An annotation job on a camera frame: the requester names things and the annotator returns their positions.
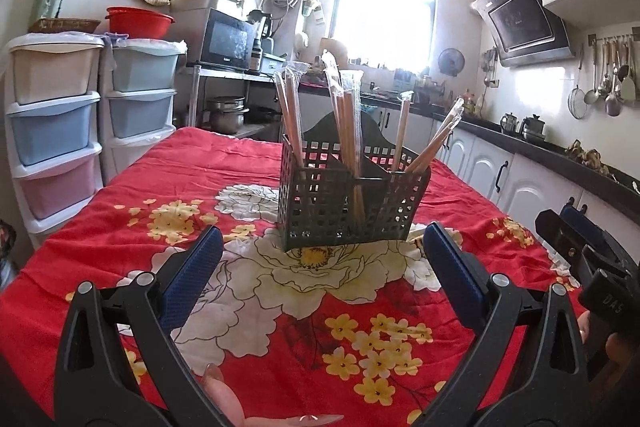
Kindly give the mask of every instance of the black countertop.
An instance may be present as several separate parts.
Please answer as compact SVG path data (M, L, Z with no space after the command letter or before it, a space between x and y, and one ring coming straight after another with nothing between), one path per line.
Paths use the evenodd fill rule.
M329 90L326 88L300 86L300 91L329 96ZM362 103L388 109L400 109L400 102L370 98L366 92L362 95ZM410 111L434 120L444 120L445 116L435 107L412 104ZM616 178L616 182L567 158L563 153L564 149L558 145L552 143L546 143L544 146L533 145L520 138L501 133L500 126L497 123L482 121L482 125L478 125L473 123L473 120L475 119L463 118L458 127L492 143L500 149L524 156L550 171L556 172L563 178L588 190L594 196L610 204L610 206L640 226L640 194L636 193L632 188L632 183L634 181L638 182L636 179L609 166L609 171Z

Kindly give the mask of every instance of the metal screw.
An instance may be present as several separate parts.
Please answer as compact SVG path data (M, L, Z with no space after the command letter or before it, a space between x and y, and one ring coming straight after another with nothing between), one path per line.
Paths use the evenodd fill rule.
M78 293L81 293L81 294L89 293L91 291L91 288L93 287L94 285L91 284L89 281L81 282L80 285L78 286Z
M510 282L509 278L502 273L495 274L493 277L491 277L491 280L494 282L496 286L500 286L502 288L504 288L505 286L508 286Z
M551 286L551 289L556 295L559 295L561 297L566 295L566 288L560 283L555 283L553 286Z
M144 272L136 277L136 283L138 286L149 286L155 278L151 272Z

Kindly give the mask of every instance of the floral tablecloth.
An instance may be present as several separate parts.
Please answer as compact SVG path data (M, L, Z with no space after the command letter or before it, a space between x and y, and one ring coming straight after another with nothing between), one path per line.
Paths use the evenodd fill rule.
M421 230L431 221L489 272L536 289L577 286L561 259L440 162L406 242L283 252L274 225L280 151L182 129L34 254L0 295L0 349L47 413L78 283L112 287L157 271L208 224L225 234L223 260L172 337L197 376L208 363L221 367L247 416L335 413L350 427L372 418L398 427L428 406L472 341L425 258ZM121 333L143 392L160 403L130 330ZM513 344L487 402L506 381Z

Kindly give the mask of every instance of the black mesh basket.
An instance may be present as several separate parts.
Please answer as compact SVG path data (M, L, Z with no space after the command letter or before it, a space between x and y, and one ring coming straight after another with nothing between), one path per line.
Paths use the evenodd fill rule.
M398 172L390 172L395 146L382 136L375 121L361 114L362 177L354 178L341 163L333 113L304 135L303 160L297 165L287 136L280 163L278 229L285 251L406 239L415 211L431 177L402 172L417 153L402 149ZM352 208L353 189L362 187L365 220L358 224Z

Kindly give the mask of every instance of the range hood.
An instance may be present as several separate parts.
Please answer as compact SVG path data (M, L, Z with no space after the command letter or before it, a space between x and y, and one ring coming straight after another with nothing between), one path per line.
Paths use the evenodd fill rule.
M477 0L472 7L488 24L506 68L574 57L564 21L542 0Z

